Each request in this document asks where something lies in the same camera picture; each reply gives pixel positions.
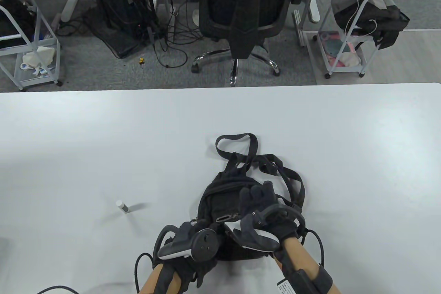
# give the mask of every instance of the white lip balm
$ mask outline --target white lip balm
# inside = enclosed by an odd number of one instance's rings
[[[125,214],[129,213],[129,207],[124,204],[123,201],[118,200],[116,206],[121,209]]]

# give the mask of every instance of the black backpack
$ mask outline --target black backpack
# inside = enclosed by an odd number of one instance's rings
[[[249,136],[248,155],[236,152],[229,153],[218,148],[222,139],[239,140]],[[257,155],[258,141],[255,135],[244,133],[238,135],[221,135],[216,140],[216,149],[221,157],[228,160],[225,170],[220,172],[206,188],[197,210],[198,220],[208,220],[210,228],[218,233],[221,240],[217,259],[220,261],[240,261],[267,256],[268,253],[244,249],[229,237],[222,226],[224,222],[234,222],[241,219],[238,212],[239,192],[242,188],[260,185],[255,179],[247,177],[247,171],[252,165],[257,165],[263,173],[277,176],[284,180],[291,201],[281,198],[284,203],[301,211],[305,199],[305,187],[299,174],[285,168],[281,160],[273,154]],[[292,180],[300,182],[300,190],[296,192]]]

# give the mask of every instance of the chair caster wheel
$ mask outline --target chair caster wheel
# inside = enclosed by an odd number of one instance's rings
[[[198,64],[192,65],[192,73],[199,73],[199,65]]]

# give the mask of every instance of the backpack strap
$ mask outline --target backpack strap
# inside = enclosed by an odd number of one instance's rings
[[[236,152],[226,152],[219,149],[218,147],[219,142],[223,139],[236,141],[246,136],[249,136],[248,155],[243,155]],[[287,201],[283,197],[281,198],[284,200],[285,204],[289,206],[295,204],[302,208],[305,200],[305,186],[300,175],[296,171],[285,168],[283,166],[283,162],[273,154],[257,155],[257,149],[258,140],[257,137],[252,133],[221,135],[219,138],[216,139],[216,150],[218,154],[224,159],[228,160],[227,166],[225,167],[224,171],[230,171],[234,168],[237,168],[240,163],[244,163],[244,166],[241,168],[241,170],[243,174],[246,174],[253,163],[258,163],[259,170],[263,173],[277,176],[278,172],[285,182],[286,187],[288,188],[291,201]],[[298,193],[293,188],[291,180],[296,180],[300,182],[300,190]]]
[[[230,153],[223,151],[219,149],[218,144],[221,140],[227,139],[231,141],[240,140],[241,138],[244,138],[246,136],[249,136],[249,147],[248,147],[248,154],[242,155],[240,153]],[[257,155],[257,148],[258,148],[258,141],[257,137],[252,133],[244,133],[244,134],[235,134],[235,135],[221,135],[219,138],[216,139],[216,150],[217,153],[223,157],[224,159],[228,160],[227,166],[225,167],[224,171],[230,171],[233,168],[237,168],[237,166],[240,163],[244,163],[245,165],[241,168],[244,174],[249,170],[249,167],[251,166],[252,159]]]
[[[291,202],[289,202],[281,196],[285,204],[289,206],[295,204],[300,208],[303,207],[305,201],[305,186],[303,184],[302,178],[296,171],[293,171],[289,168],[285,168],[283,166],[283,162],[273,154],[257,155],[253,159],[253,163],[257,163],[259,166],[259,170],[265,174],[271,174],[273,176],[277,176],[277,172],[279,172],[280,176],[282,177],[288,189],[289,197],[291,198]],[[293,184],[291,183],[291,180],[296,180],[300,183],[300,190],[298,193],[293,188]]]

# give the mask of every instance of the gloved hand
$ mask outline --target gloved hand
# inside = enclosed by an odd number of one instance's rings
[[[191,235],[208,228],[209,223],[205,220],[197,222],[192,227]],[[164,244],[170,243],[173,238],[169,238]],[[191,257],[178,257],[170,260],[156,260],[153,261],[153,268],[158,264],[164,264],[163,268],[172,268],[181,278],[181,288],[178,294],[184,293],[188,289],[190,282],[195,282],[196,287],[199,288],[202,285],[204,276],[211,271],[217,264],[217,259],[213,258],[205,262],[196,262]],[[168,285],[162,290],[163,293],[167,292]]]
[[[255,185],[250,189],[242,188],[239,193],[239,213],[241,217],[256,210],[262,211],[278,203],[273,183],[269,181],[264,182],[263,185]],[[289,237],[298,238],[297,225],[294,221],[282,215],[274,215],[266,222],[268,225],[264,226],[263,230],[274,234],[280,242]]]

